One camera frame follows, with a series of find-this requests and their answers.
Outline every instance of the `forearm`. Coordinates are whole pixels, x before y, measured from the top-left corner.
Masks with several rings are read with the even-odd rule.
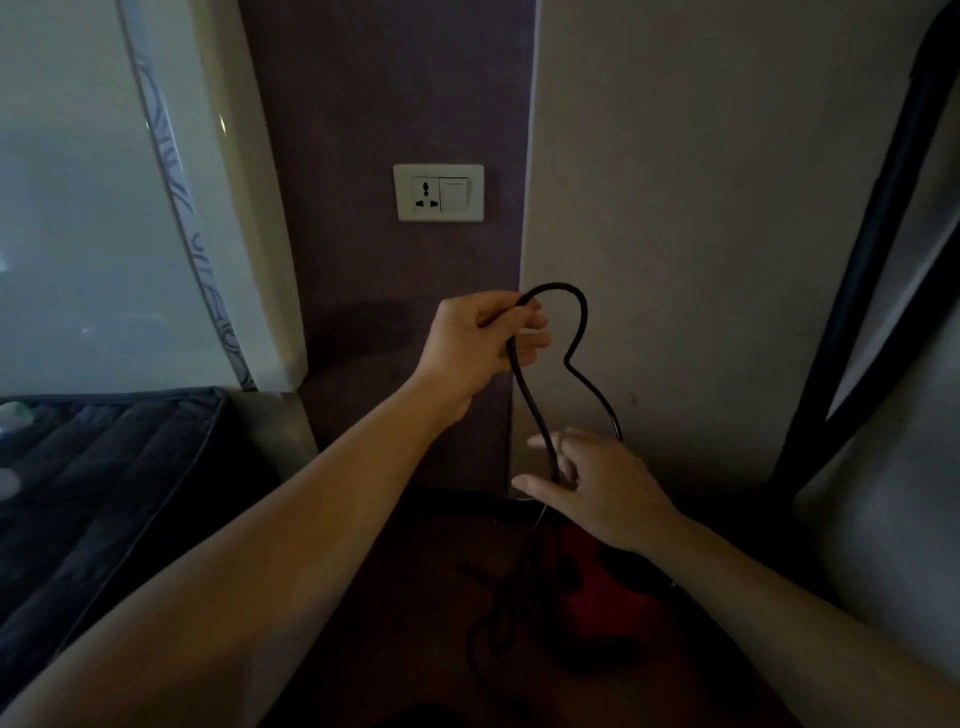
[[[255,724],[332,613],[449,409],[437,391],[403,387],[95,625],[3,723]]]
[[[960,725],[960,694],[892,643],[678,519],[644,549],[733,637],[809,726]]]

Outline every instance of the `quilted fabric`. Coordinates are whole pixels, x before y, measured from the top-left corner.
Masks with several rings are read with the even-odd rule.
[[[0,705],[78,636],[197,462],[225,396],[21,401],[35,422],[0,436],[0,468],[20,481],[0,502]]]

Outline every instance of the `beige wall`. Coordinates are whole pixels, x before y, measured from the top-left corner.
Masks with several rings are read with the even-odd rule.
[[[664,480],[770,472],[941,5],[542,0],[522,287],[584,289],[576,362]],[[606,431],[561,298],[531,387]],[[533,430],[515,397],[515,471]]]

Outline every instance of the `red object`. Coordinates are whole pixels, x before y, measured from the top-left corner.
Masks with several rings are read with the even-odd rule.
[[[670,608],[648,595],[621,586],[604,568],[597,540],[575,525],[560,527],[565,564],[558,568],[556,534],[544,529],[540,537],[540,558],[545,567],[545,605],[554,617],[555,628],[565,636],[587,645],[632,639],[649,652],[652,647],[672,643],[676,635]],[[569,571],[579,570],[579,589],[571,591]]]

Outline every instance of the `power cord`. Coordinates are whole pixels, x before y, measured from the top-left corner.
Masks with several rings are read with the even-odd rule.
[[[584,332],[587,330],[587,297],[584,296],[583,291],[581,291],[575,285],[571,285],[570,283],[544,283],[530,289],[525,294],[520,296],[519,300],[516,302],[516,305],[526,305],[538,294],[544,293],[545,291],[566,291],[567,293],[572,293],[576,297],[577,302],[580,304],[580,325],[577,327],[577,333],[573,337],[573,341],[570,342],[570,346],[567,348],[566,354],[564,355],[564,366],[568,372],[577,377],[577,379],[579,379],[584,386],[586,386],[590,392],[592,392],[593,395],[600,400],[603,408],[610,416],[610,420],[613,425],[613,435],[617,440],[623,442],[623,431],[620,428],[620,421],[617,419],[616,413],[613,411],[613,407],[607,401],[607,398],[603,396],[600,390],[597,389],[589,379],[578,372],[573,364],[570,363],[571,357],[577,351],[577,347],[580,346],[580,341],[583,339]],[[516,377],[516,384],[520,389],[520,394],[523,395],[523,399],[526,401],[527,407],[530,409],[530,413],[534,416],[534,420],[537,421],[537,428],[540,430],[540,434],[543,436],[547,457],[550,461],[550,479],[558,485],[570,487],[573,484],[564,482],[563,473],[560,469],[560,460],[557,456],[557,449],[550,438],[550,428],[547,427],[546,420],[543,418],[543,415],[541,415],[540,410],[537,407],[537,403],[534,401],[533,395],[530,394],[530,388],[527,386],[526,379],[523,378],[523,372],[520,370],[520,364],[516,356],[515,338],[511,338],[507,342],[507,357],[510,359],[510,367],[514,372],[514,377]],[[505,692],[496,686],[496,684],[486,675],[486,673],[477,664],[477,640],[484,632],[488,632],[488,653],[492,657],[498,657],[506,653],[513,645],[514,634],[516,632],[517,613],[519,612],[520,608],[519,597],[524,584],[523,577],[530,564],[530,552],[534,542],[534,536],[537,533],[540,522],[543,520],[543,516],[546,514],[546,510],[546,505],[540,509],[540,514],[537,516],[530,533],[527,534],[523,549],[520,552],[519,558],[516,560],[514,569],[497,582],[493,591],[493,604],[490,610],[478,621],[476,621],[467,632],[466,656],[467,665],[470,669],[470,672],[473,673],[478,683],[484,686],[492,694],[503,700],[515,713],[520,716],[528,716],[529,714],[530,707],[526,697],[520,694]],[[577,568],[576,562],[572,559],[572,557],[566,556],[563,553],[563,544],[561,541],[559,527],[555,527],[555,536],[558,582],[568,587],[568,589],[572,592],[577,591],[576,582],[579,579],[579,569]]]

